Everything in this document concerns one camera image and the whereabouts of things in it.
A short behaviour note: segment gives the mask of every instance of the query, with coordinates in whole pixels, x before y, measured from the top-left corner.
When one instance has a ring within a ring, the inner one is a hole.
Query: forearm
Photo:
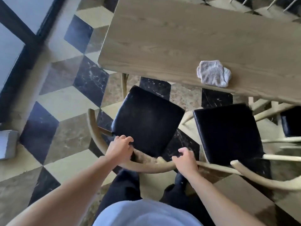
[[[91,167],[29,206],[8,226],[78,225],[115,166],[112,160],[100,157]]]
[[[197,172],[187,176],[216,226],[264,226],[258,219],[225,197]]]

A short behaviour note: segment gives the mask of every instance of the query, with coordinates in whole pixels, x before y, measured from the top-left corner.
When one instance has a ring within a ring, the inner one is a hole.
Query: folded towel
[[[227,87],[231,79],[231,71],[221,64],[220,61],[201,61],[197,68],[197,76],[206,85]]]

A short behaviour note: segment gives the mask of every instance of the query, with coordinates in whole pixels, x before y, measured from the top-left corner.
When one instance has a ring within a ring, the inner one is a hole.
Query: person's right arm
[[[216,226],[264,226],[262,222],[230,201],[199,174],[193,151],[181,148],[179,152],[182,152],[183,155],[173,156],[172,160],[179,172],[197,192]]]

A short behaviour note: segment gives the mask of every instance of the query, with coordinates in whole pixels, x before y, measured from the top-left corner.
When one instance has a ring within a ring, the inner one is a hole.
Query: chair seat
[[[198,109],[194,118],[209,163],[229,166],[262,157],[263,147],[252,110],[246,104]]]
[[[131,136],[133,146],[159,157],[176,132],[185,110],[140,87],[134,86],[124,99],[111,131]]]
[[[301,106],[296,106],[280,114],[286,137],[301,137]]]

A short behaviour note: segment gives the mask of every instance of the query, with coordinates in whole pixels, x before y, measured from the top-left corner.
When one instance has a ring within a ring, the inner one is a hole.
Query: pants
[[[137,201],[140,199],[138,174],[128,170],[121,170],[104,195],[96,212],[95,219],[105,208],[116,202]],[[164,190],[160,202],[189,212],[204,226],[215,226],[200,198],[196,194],[187,197],[180,185],[169,185]]]

